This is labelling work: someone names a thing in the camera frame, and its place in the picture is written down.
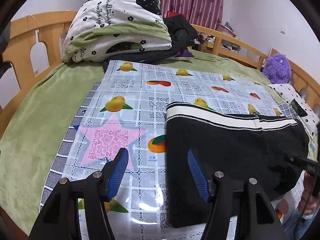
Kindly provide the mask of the red chair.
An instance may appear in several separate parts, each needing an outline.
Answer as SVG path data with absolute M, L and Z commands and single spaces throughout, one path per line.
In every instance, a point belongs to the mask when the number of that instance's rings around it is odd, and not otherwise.
M 181 15 L 184 18 L 187 18 L 186 14 L 182 14 L 182 13 L 174 12 L 174 11 L 167 11 L 166 18 L 174 17 L 174 16 L 177 16 L 177 15 Z

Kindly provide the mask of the dark phone on pillow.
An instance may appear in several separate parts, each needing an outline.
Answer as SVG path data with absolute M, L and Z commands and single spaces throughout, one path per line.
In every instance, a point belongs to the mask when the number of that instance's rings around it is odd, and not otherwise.
M 290 102 L 290 105 L 295 110 L 296 114 L 299 117 L 306 117 L 308 115 L 306 110 L 303 107 L 301 107 L 300 104 L 295 99 L 293 99 Z

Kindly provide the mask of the fruit print plastic mat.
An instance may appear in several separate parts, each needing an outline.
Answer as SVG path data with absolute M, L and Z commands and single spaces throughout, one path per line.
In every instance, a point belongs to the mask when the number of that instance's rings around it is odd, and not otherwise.
M 81 104 L 64 136 L 45 182 L 45 203 L 59 179 L 84 179 L 114 159 L 121 147 L 129 163 L 113 204 L 107 207 L 118 239 L 200 239 L 204 226 L 169 224 L 165 152 L 152 139 L 165 135 L 166 107 L 174 101 L 207 106 L 225 114 L 246 114 L 248 104 L 269 116 L 295 118 L 259 72 L 218 56 L 188 61 L 134 63 L 120 70 L 112 62 Z

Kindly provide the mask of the folded white green quilt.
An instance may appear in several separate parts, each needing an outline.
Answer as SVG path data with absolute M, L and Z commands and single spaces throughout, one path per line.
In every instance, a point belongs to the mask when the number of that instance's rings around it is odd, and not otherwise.
M 89 0 L 68 29 L 63 62 L 101 62 L 117 54 L 169 50 L 159 0 Z

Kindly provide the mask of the purple plush toy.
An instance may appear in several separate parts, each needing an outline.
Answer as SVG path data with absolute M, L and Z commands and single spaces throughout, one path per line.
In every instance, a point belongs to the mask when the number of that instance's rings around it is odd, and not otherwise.
M 285 55 L 275 54 L 266 59 L 262 73 L 272 84 L 281 84 L 288 83 L 292 70 Z

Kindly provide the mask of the cluttered desk behind bed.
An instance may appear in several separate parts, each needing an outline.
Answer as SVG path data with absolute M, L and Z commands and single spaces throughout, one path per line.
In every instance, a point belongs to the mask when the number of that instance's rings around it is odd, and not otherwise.
M 250 46 L 249 44 L 246 44 L 245 42 L 242 42 L 241 40 L 238 40 L 237 38 L 231 37 L 227 34 L 224 34 L 222 32 L 209 29 L 200 25 L 191 24 L 197 32 L 212 35 L 215 37 L 214 45 L 213 45 L 213 54 L 218 55 L 221 49 L 221 42 L 222 41 L 228 41 L 233 44 L 239 45 L 241 48 L 245 48 L 251 52 L 253 52 L 255 55 L 258 55 L 260 58 L 265 59 L 267 56 L 260 52 L 259 50 L 255 49 L 254 47 Z

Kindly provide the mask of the white flower print pillow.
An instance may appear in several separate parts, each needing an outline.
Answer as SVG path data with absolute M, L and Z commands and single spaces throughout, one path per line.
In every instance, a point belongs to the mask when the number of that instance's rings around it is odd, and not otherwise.
M 307 133 L 313 138 L 318 132 L 317 124 L 319 123 L 319 117 L 300 94 L 289 83 L 271 84 L 269 87 L 275 90 L 295 110 L 306 127 Z

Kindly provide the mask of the black pants with white stripe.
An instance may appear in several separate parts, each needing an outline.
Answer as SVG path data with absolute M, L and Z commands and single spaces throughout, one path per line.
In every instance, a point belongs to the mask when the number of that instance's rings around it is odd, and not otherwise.
M 169 223 L 175 228 L 206 222 L 210 204 L 199 195 L 187 162 L 188 151 L 207 175 L 221 171 L 235 180 L 255 178 L 275 200 L 297 183 L 301 169 L 288 153 L 308 155 L 302 123 L 285 116 L 222 114 L 186 102 L 167 106 L 166 168 Z

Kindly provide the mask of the black jacket on bed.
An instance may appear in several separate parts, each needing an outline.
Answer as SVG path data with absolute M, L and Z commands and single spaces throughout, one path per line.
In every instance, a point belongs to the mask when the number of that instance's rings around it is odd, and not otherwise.
M 197 31 L 183 15 L 167 17 L 164 19 L 164 24 L 167 26 L 171 37 L 172 47 L 169 50 L 114 55 L 103 62 L 103 71 L 107 71 L 108 64 L 112 60 L 156 63 L 160 60 L 175 56 L 187 47 L 194 45 L 194 40 L 197 38 Z

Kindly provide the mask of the green plush bed blanket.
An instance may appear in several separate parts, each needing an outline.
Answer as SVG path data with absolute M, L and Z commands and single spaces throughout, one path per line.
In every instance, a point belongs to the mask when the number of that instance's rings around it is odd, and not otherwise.
M 215 55 L 193 51 L 196 56 Z M 10 120 L 1 138 L 1 207 L 23 232 L 31 232 L 44 206 L 43 188 L 67 129 L 105 74 L 100 63 L 61 64 L 31 89 Z M 269 85 L 268 80 L 266 89 L 286 103 Z M 315 159 L 316 138 L 302 125 L 309 137 L 308 156 Z

